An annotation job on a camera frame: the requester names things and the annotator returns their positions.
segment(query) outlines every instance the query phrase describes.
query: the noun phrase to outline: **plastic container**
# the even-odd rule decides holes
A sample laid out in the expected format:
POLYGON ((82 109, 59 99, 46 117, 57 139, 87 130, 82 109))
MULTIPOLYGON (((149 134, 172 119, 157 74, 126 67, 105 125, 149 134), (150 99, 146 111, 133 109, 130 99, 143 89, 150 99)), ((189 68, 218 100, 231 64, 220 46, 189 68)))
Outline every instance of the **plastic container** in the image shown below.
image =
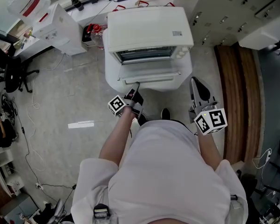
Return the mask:
POLYGON ((33 26, 46 15, 50 4, 51 0, 12 0, 7 10, 26 25, 33 26))
POLYGON ((105 29, 107 29, 107 25, 98 25, 98 24, 90 24, 87 29, 87 33, 91 33, 90 37, 94 44, 101 50, 104 50, 103 41, 102 41, 102 33, 105 29))

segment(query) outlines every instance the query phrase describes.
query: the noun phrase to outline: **red clip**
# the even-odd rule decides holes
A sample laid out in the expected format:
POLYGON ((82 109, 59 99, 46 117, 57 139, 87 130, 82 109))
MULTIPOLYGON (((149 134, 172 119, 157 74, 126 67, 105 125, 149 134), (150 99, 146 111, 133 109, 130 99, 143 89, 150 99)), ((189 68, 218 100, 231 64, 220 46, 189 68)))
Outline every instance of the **red clip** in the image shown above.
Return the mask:
POLYGON ((41 22, 42 20, 44 20, 44 18, 48 15, 48 13, 44 14, 44 16, 39 20, 39 22, 41 22))
MULTIPOLYGON (((121 6, 121 5, 118 5, 117 7, 122 7, 122 8, 126 8, 126 7, 124 7, 124 6, 121 6)), ((118 11, 118 9, 117 9, 117 7, 113 10, 113 12, 116 12, 116 11, 118 11)))
POLYGON ((171 4, 172 7, 174 7, 175 5, 171 2, 167 3, 164 7, 168 7, 168 4, 171 4))
POLYGON ((140 3, 141 3, 141 2, 142 2, 142 3, 147 4, 147 6, 146 6, 146 7, 148 7, 148 6, 149 6, 149 3, 148 3, 148 2, 145 2, 145 1, 142 1, 142 0, 141 0, 141 1, 139 1, 138 7, 140 7, 140 3))
POLYGON ((89 24, 89 26, 88 26, 88 28, 87 28, 87 33, 91 32, 91 31, 90 31, 90 28, 91 28, 92 25, 93 25, 92 23, 89 24))

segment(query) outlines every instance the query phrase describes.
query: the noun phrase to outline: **bottle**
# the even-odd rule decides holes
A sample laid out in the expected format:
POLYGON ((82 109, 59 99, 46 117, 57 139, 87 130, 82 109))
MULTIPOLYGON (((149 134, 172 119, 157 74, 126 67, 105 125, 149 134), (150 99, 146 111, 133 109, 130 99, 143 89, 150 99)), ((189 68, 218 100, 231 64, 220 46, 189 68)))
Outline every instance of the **bottle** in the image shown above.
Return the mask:
POLYGON ((103 48, 103 41, 102 41, 102 33, 107 28, 107 26, 100 26, 95 24, 93 26, 93 30, 91 31, 91 40, 93 40, 94 44, 100 49, 104 50, 103 48))
POLYGON ((72 5, 74 5, 79 11, 84 9, 83 4, 79 0, 71 0, 72 5))
POLYGON ((51 0, 12 0, 8 2, 7 10, 33 27, 48 13, 50 4, 51 0))

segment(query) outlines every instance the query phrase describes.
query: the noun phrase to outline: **black cable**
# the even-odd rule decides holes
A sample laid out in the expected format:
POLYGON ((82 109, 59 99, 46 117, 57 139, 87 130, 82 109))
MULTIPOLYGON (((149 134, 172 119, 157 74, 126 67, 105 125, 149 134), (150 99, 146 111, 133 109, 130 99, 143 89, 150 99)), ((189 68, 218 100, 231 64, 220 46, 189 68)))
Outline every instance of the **black cable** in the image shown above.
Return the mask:
POLYGON ((51 184, 47 184, 47 183, 45 183, 45 184, 42 184, 42 186, 51 186, 51 187, 64 187, 64 188, 67 188, 67 189, 73 189, 73 188, 71 188, 71 187, 67 187, 67 186, 64 186, 64 185, 51 185, 51 184))
POLYGON ((52 223, 55 222, 56 218, 57 218, 58 215, 60 214, 62 208, 65 206, 66 201, 69 199, 69 196, 72 194, 73 191, 74 191, 74 189, 71 190, 70 194, 69 194, 68 197, 66 198, 66 200, 65 200, 65 202, 64 202, 64 204, 63 204, 63 206, 61 207, 61 209, 60 209, 60 211, 58 212, 58 214, 55 216, 55 219, 54 219, 54 221, 53 221, 52 223))
POLYGON ((41 190, 46 196, 48 196, 49 198, 51 198, 52 200, 54 200, 54 201, 57 203, 57 201, 56 201, 54 198, 52 198, 51 196, 49 196, 48 194, 46 194, 44 190, 42 190, 42 189, 40 189, 40 190, 41 190))
MULTIPOLYGON (((45 184, 40 184, 37 175, 35 174, 35 172, 34 172, 33 169, 31 168, 31 166, 30 166, 30 164, 29 164, 29 162, 28 162, 28 160, 27 160, 27 156, 30 154, 30 149, 29 149, 29 144, 28 144, 28 140, 27 140, 27 138, 26 138, 26 134, 25 134, 24 127, 23 127, 22 122, 21 122, 21 120, 20 120, 19 108, 18 108, 18 106, 17 106, 17 104, 15 103, 14 100, 12 100, 12 104, 14 104, 15 107, 16 107, 16 110, 15 110, 15 111, 16 111, 16 116, 18 116, 18 119, 19 119, 19 122, 20 122, 20 126, 21 126, 21 129, 22 129, 22 133, 24 134, 24 137, 25 137, 25 140, 26 140, 26 144, 27 144, 28 154, 26 154, 25 159, 26 159, 26 162, 27 162, 29 168, 31 169, 32 173, 33 173, 34 176, 36 177, 36 181, 37 181, 38 185, 41 185, 41 186, 42 186, 42 185, 47 185, 47 186, 51 186, 51 187, 65 187, 65 188, 68 188, 68 189, 72 189, 72 190, 73 190, 73 188, 70 188, 70 187, 67 187, 67 186, 64 186, 64 185, 51 185, 51 184, 47 184, 47 183, 45 183, 45 184)), ((57 202, 54 198, 52 198, 52 197, 50 197, 48 194, 46 194, 46 193, 44 192, 44 190, 42 190, 41 188, 37 188, 37 189, 40 189, 46 196, 48 196, 49 198, 51 198, 52 200, 54 200, 55 202, 57 202)))

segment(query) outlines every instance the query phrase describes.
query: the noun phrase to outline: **electrical outlet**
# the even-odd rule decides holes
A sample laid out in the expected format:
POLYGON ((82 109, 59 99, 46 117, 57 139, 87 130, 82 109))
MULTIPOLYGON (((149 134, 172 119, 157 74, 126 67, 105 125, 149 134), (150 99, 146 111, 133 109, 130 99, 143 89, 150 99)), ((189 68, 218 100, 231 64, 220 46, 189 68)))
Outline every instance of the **electrical outlet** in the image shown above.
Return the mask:
POLYGON ((268 150, 265 163, 268 162, 268 160, 270 159, 271 153, 271 150, 268 150))

